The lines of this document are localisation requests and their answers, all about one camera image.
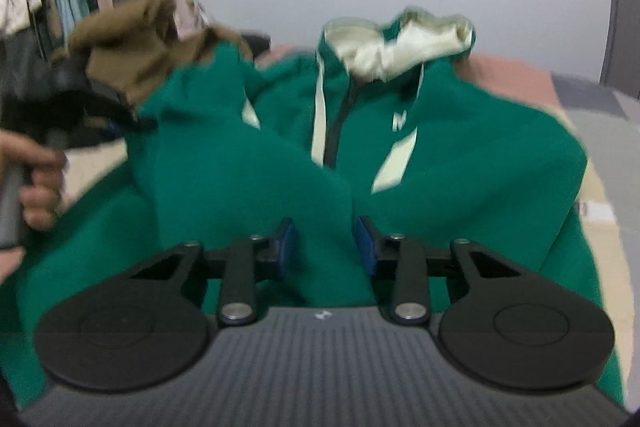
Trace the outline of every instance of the logo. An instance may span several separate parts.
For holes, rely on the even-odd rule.
[[[314,313],[314,317],[319,321],[325,321],[327,319],[330,319],[333,316],[334,314],[332,314],[332,312],[330,312],[329,310],[322,310],[319,313]]]
[[[391,129],[393,129],[394,132],[401,131],[402,127],[404,127],[405,122],[406,122],[406,111],[404,111],[404,113],[402,114],[396,112],[394,113],[394,121],[391,124]]]

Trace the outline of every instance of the metal bolt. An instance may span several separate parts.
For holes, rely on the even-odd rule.
[[[427,314],[427,308],[417,302],[404,302],[396,306],[395,312],[401,319],[412,321],[423,318]]]
[[[222,314],[230,321],[241,321],[250,317],[254,309],[244,302],[232,302],[222,306]]]

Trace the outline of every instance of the hood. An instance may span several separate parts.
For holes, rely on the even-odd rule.
[[[319,51],[325,62],[340,62],[363,82],[387,82],[428,60],[465,54],[475,39],[462,16],[436,18],[409,8],[386,28],[363,19],[333,20],[324,27]]]

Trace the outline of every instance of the green hoodie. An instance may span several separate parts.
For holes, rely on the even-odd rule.
[[[573,208],[585,153],[553,117],[456,77],[474,41],[466,19],[411,9],[386,27],[331,22],[315,56],[266,71],[221,44],[210,66],[175,73],[142,110],[157,131],[127,138],[128,162],[1,289],[20,334],[0,364],[21,402],[41,389],[29,338],[56,302],[159,249],[223,247],[287,216],[300,249],[283,282],[260,284],[263,305],[374,304],[351,233],[363,214],[434,247],[468,237],[600,305]],[[445,309],[444,280],[430,288]],[[615,357],[600,386],[622,401]]]

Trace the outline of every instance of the gray fabric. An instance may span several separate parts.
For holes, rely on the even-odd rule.
[[[21,413],[30,427],[611,427],[627,416],[592,385],[546,396],[485,386],[454,369],[429,331],[393,325],[377,308],[272,308],[220,331],[164,385],[114,395],[55,387]]]
[[[622,109],[625,111],[627,119],[640,125],[640,102],[635,98],[627,96],[623,92],[614,91],[614,95],[618,99],[618,103]]]
[[[640,288],[640,232],[621,229],[620,237],[626,252],[626,261],[629,263],[631,286]],[[640,317],[640,302],[634,303],[636,317]],[[640,339],[640,320],[634,321],[634,340]],[[631,372],[626,383],[625,406],[631,411],[640,407],[640,353],[634,342],[634,353],[631,360]]]
[[[587,109],[625,118],[625,112],[612,90],[593,82],[557,73],[552,73],[551,79],[558,99],[565,109]]]
[[[620,226],[640,232],[640,133],[636,126],[603,113],[566,113],[604,183]]]
[[[613,205],[634,294],[640,292],[640,132],[608,114],[567,110]],[[640,407],[640,299],[634,299],[634,350],[625,405]]]

